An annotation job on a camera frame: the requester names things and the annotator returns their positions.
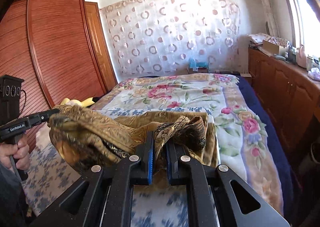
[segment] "cardboard box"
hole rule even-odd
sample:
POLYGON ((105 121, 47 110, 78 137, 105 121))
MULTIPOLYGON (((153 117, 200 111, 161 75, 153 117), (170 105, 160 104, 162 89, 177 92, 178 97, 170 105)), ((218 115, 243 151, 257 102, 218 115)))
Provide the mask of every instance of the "cardboard box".
POLYGON ((277 54, 277 55, 281 55, 284 56, 285 52, 289 51, 288 47, 282 47, 273 43, 270 43, 266 40, 263 40, 263 49, 267 50, 268 52, 272 53, 272 54, 277 54))

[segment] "navy blue bed sheet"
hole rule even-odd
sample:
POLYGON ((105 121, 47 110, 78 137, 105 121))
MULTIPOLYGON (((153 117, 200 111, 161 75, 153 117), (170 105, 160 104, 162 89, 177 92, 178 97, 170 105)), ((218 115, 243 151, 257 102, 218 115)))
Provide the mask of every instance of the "navy blue bed sheet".
POLYGON ((279 142, 278 136, 276 134, 276 130, 272 125, 272 122, 266 113, 266 111, 262 108, 260 101, 253 88, 243 77, 238 76, 239 83, 238 87, 242 93, 242 96, 247 104, 247 106, 257 114, 261 121, 266 125, 266 131, 268 133, 267 145, 269 151, 272 155, 273 161, 277 167, 282 195, 284 200, 284 217, 286 220, 290 221, 293 217, 292 209, 294 207, 294 203, 296 201, 297 195, 299 193, 299 185, 297 179, 293 173, 293 170, 284 154, 284 151, 279 142))

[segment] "brown patterned garment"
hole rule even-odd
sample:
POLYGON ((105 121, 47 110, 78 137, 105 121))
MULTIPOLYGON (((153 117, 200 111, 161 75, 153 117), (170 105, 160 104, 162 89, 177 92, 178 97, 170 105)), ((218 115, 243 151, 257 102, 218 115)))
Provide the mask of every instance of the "brown patterned garment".
POLYGON ((214 147, 214 130, 212 124, 208 127, 204 112, 146 112, 113 120, 77 105, 56 108, 60 112, 52 115, 48 122, 51 142, 79 174, 94 165, 110 166, 134 154, 136 146, 146 140, 148 131, 155 132, 157 169, 164 167, 161 150, 169 139, 184 145, 190 155, 202 163, 209 166, 212 163, 213 148, 207 148, 206 137, 214 147))

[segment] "hand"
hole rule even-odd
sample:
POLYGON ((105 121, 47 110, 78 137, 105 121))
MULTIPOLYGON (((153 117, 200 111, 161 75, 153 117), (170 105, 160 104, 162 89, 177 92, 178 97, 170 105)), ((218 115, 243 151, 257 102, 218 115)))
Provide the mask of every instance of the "hand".
POLYGON ((27 137, 23 134, 17 145, 9 145, 2 143, 0 145, 0 162, 7 169, 13 171, 9 156, 19 159, 16 163, 17 169, 26 170, 30 166, 29 159, 29 145, 27 144, 27 137))

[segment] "metal screw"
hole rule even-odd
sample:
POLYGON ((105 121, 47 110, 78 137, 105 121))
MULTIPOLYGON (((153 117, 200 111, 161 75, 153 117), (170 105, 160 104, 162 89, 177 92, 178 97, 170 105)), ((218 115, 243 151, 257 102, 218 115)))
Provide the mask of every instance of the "metal screw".
POLYGON ((129 157, 129 160, 132 161, 132 162, 136 162, 139 160, 139 157, 137 155, 132 155, 129 157))
POLYGON ((191 160, 190 156, 182 156, 180 159, 183 162, 189 162, 191 160))
POLYGON ((229 170, 229 167, 226 165, 220 165, 218 168, 221 172, 227 172, 229 170))
POLYGON ((100 170, 101 170, 101 166, 99 166, 99 165, 95 165, 95 166, 91 167, 91 171, 94 173, 97 173, 100 170))

